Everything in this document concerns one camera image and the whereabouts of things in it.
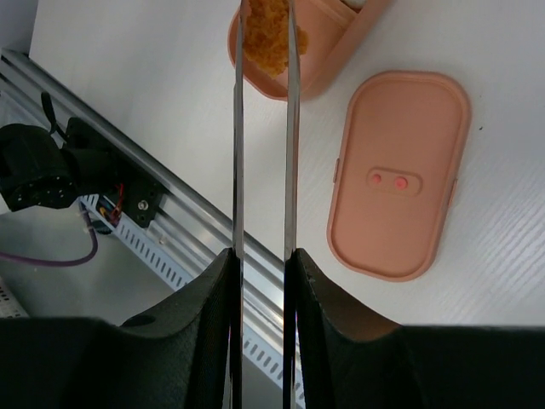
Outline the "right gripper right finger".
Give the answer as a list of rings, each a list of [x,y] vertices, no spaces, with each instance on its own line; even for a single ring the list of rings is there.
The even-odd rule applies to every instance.
[[[401,325],[301,249],[288,275],[307,407],[543,407],[541,327]]]

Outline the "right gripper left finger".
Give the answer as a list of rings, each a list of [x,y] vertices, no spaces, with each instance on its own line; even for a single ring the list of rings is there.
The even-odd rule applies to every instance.
[[[223,250],[196,279],[122,325],[2,320],[2,407],[221,407],[233,258]]]

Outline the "orange toy fried shrimp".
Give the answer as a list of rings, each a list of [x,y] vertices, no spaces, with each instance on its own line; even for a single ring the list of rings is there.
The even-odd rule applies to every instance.
[[[286,0],[249,0],[245,18],[244,54],[270,78],[282,74],[289,65],[289,14]]]

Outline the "metal tongs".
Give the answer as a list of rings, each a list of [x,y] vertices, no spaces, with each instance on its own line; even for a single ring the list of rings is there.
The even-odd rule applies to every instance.
[[[288,2],[288,93],[286,170],[284,194],[284,307],[282,407],[296,407],[296,295],[291,270],[295,266],[297,235],[297,183],[300,129],[301,70],[295,3]],[[238,14],[233,88],[233,185],[232,185],[232,295],[230,330],[231,408],[242,406],[243,305],[244,305],[244,14]]]

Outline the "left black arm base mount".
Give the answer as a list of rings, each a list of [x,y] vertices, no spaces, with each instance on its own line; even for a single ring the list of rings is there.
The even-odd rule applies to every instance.
[[[149,226],[166,188],[140,163],[76,117],[68,120],[63,150],[74,168],[77,191],[99,196],[95,208],[100,216],[114,227],[125,216],[141,228]]]

